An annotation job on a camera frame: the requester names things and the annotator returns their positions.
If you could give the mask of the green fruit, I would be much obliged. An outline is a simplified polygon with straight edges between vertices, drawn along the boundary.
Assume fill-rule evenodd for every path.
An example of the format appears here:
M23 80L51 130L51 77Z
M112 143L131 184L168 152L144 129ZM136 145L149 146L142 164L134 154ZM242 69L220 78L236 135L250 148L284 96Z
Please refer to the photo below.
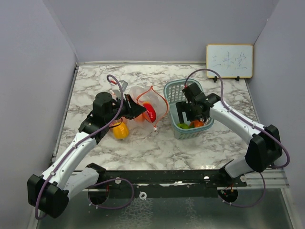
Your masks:
M188 129L188 128L189 128L189 126L188 126L187 124L185 124L185 123L177 124L177 126L178 126L179 128L181 128L181 129Z

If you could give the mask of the red bell pepper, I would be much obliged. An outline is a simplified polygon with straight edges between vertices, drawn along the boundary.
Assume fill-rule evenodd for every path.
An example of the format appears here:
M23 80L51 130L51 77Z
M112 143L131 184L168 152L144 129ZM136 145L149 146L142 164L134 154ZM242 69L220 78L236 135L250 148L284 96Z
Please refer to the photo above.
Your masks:
M146 108L146 112L143 113L143 116L148 122L155 122L157 114L153 106L149 102L143 102L143 107Z

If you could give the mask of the small orange fruit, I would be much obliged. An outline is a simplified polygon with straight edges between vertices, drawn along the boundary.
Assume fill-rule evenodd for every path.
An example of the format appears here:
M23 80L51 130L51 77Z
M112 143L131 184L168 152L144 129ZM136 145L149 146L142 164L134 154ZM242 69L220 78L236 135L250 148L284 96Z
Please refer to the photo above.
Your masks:
M198 128L198 127L201 127L201 126L204 126L204 122L195 120L195 121L192 121L190 123L189 128Z

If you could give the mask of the yellow bell pepper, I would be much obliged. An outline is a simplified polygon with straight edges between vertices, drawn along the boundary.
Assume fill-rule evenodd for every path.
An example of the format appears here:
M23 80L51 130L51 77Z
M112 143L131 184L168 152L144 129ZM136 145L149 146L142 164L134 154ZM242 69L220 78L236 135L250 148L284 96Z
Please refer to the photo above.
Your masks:
M129 135L128 127L124 122L114 125L112 132L114 137L119 140L123 140Z

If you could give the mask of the clear orange zip bag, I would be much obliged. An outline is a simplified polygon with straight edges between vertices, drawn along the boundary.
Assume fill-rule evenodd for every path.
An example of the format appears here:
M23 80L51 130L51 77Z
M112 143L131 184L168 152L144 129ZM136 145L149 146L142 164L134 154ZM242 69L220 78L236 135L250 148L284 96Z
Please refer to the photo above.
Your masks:
M157 132L158 123L169 111L166 99L152 85L146 87L133 86L129 90L129 95L137 104L146 108L146 111L131 120L130 124Z
M120 124L120 123L122 123L122 122L124 122L126 125L128 124L128 119L126 119L125 117L123 117L122 119L120 119L120 120L115 120L115 121L113 121L110 125L109 125L109 128L112 130L112 127L114 126L114 125L116 125L116 124Z

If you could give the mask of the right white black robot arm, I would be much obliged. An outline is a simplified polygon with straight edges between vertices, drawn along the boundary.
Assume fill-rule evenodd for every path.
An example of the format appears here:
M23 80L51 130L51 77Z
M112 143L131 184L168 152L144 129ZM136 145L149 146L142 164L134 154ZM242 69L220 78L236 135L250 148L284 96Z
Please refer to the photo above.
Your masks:
M214 119L240 136L248 145L245 156L228 162L221 168L220 183L229 187L236 177L252 171L263 172L282 156L279 131L274 125L264 126L236 110L212 93L205 95L196 83L186 86L186 100L176 103L180 123Z

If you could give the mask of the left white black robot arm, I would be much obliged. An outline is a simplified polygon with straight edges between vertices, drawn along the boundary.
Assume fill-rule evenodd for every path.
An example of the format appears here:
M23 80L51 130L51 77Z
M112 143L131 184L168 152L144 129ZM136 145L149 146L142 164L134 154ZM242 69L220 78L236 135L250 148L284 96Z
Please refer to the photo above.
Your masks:
M101 188L105 184L102 168L90 166L73 176L75 168L108 133L109 125L124 117L134 119L146 112L146 108L134 102L130 95L113 99L107 92L98 93L92 111L81 123L68 148L40 176L32 175L27 182L28 202L38 212L57 218L66 209L69 201L85 188Z

